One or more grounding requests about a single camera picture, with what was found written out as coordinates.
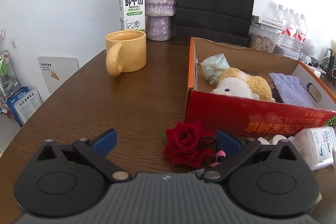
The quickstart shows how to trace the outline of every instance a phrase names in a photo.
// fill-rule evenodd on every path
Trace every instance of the white speaker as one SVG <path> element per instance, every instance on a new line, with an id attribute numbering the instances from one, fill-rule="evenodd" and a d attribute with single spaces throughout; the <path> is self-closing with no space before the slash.
<path id="1" fill-rule="evenodd" d="M 315 43 L 311 39 L 306 39 L 303 48 L 301 49 L 300 61 L 310 63 L 311 62 L 310 58 L 315 53 L 316 53 Z"/>

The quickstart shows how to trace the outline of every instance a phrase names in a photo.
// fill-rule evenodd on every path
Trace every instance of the mug handle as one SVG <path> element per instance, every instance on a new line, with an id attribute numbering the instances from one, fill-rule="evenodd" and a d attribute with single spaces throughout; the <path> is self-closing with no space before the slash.
<path id="1" fill-rule="evenodd" d="M 123 70 L 123 67 L 118 65 L 119 51 L 121 47 L 121 43 L 115 43 L 106 55 L 106 70 L 111 76 L 118 76 Z"/>

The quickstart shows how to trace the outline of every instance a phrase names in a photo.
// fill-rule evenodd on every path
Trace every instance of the white board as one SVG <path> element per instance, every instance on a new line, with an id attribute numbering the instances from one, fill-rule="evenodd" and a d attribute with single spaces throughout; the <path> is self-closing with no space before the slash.
<path id="1" fill-rule="evenodd" d="M 39 56 L 37 59 L 50 94 L 79 70 L 77 58 Z"/>

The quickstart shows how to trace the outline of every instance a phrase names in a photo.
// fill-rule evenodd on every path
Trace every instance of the sunflower seeds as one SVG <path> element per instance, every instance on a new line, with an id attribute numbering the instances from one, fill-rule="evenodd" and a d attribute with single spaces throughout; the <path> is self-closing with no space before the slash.
<path id="1" fill-rule="evenodd" d="M 265 52 L 273 52 L 276 43 L 268 37 L 262 37 L 259 34 L 249 35 L 249 45 L 251 48 Z"/>

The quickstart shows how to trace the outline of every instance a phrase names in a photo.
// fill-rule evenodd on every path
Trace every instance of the black paper bag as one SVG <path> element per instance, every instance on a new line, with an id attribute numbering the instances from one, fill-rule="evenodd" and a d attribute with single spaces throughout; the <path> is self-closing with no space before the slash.
<path id="1" fill-rule="evenodd" d="M 247 46 L 254 0 L 178 0 L 175 19 L 177 43 L 190 37 Z"/>

